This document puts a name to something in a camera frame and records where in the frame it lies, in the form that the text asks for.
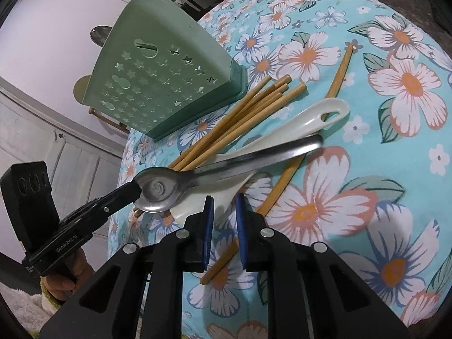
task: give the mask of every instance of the human hand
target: human hand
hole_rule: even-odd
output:
[[[77,278],[75,283],[60,274],[50,274],[42,278],[44,286],[57,300],[66,301],[68,297],[65,292],[77,292],[77,290],[87,281],[87,279],[94,274],[93,267],[86,261],[83,249],[78,249],[75,252],[72,271],[74,276]]]

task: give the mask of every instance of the spoon handle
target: spoon handle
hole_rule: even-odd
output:
[[[315,134],[239,157],[208,164],[191,171],[185,171],[186,179],[188,180],[186,187],[192,188],[201,184],[214,183],[221,179],[258,170],[318,149],[322,144],[322,136]]]

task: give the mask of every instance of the green leaf print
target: green leaf print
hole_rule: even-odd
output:
[[[386,61],[386,59],[378,57],[377,55],[373,55],[371,53],[365,53],[365,54],[363,54],[363,58],[364,58],[364,65],[366,66],[366,69],[370,73],[373,73],[383,67],[389,67],[389,64]]]
[[[268,303],[268,276],[266,271],[257,273],[257,290],[263,305]]]
[[[410,25],[410,22],[399,14],[392,14],[392,18],[395,21],[397,21],[402,26],[403,29],[405,29],[408,25]]]
[[[305,32],[295,32],[294,35],[292,36],[291,41],[293,40],[297,40],[298,42],[300,42],[303,47],[306,46],[306,44],[308,43],[310,34],[309,33],[305,33]]]
[[[405,189],[401,184],[381,176],[358,177],[346,183],[341,191],[357,188],[374,191],[377,194],[378,201],[398,202],[405,194]]]
[[[452,250],[427,287],[427,292],[441,294],[452,279]]]
[[[317,3],[317,1],[305,1],[301,4],[300,8],[298,9],[298,12],[302,12],[305,11],[307,9],[310,9],[311,7],[313,7],[315,4]]]
[[[390,108],[394,98],[384,101],[378,108],[378,124],[381,131],[381,143],[390,143],[400,138],[400,135],[394,130],[391,123]]]
[[[350,29],[348,29],[348,31],[350,33],[355,33],[355,34],[359,34],[361,36],[367,37],[368,36],[367,29],[370,27],[376,27],[376,28],[380,28],[380,29],[384,30],[383,26],[378,21],[370,20],[365,23],[355,25],[354,27],[351,27]]]

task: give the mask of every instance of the round table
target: round table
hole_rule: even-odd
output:
[[[225,0],[199,24],[248,68],[250,87],[287,73],[290,88],[307,83],[307,96],[257,125],[238,146],[323,99],[346,46],[355,45],[338,94],[351,108],[347,122],[328,133],[322,156],[300,167],[266,220],[294,242],[327,242],[406,325],[432,316],[452,278],[451,59],[377,0]],[[145,167],[168,165],[228,109],[158,143],[132,130],[118,184]],[[282,170],[261,170],[246,184],[252,208]],[[179,228],[170,214],[136,219],[131,209],[111,218],[109,256],[127,242],[157,243]],[[215,220],[211,264],[235,235],[231,205]],[[200,276],[184,276],[184,335],[267,337],[265,274],[243,271],[236,256],[209,284],[200,285]]]

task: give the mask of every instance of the metal screw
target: metal screw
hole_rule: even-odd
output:
[[[190,235],[190,232],[188,232],[187,230],[178,230],[176,232],[176,237],[180,238],[181,240],[184,238],[187,238]]]
[[[326,244],[324,244],[323,242],[314,243],[312,248],[314,249],[314,251],[320,252],[320,253],[326,252],[326,250],[328,249]]]
[[[131,253],[134,253],[134,252],[136,251],[136,244],[126,244],[126,245],[123,247],[123,251],[124,251],[127,255],[129,255],[129,254],[131,254]]]
[[[270,238],[275,235],[275,231],[271,228],[263,228],[260,230],[260,235],[265,238]]]

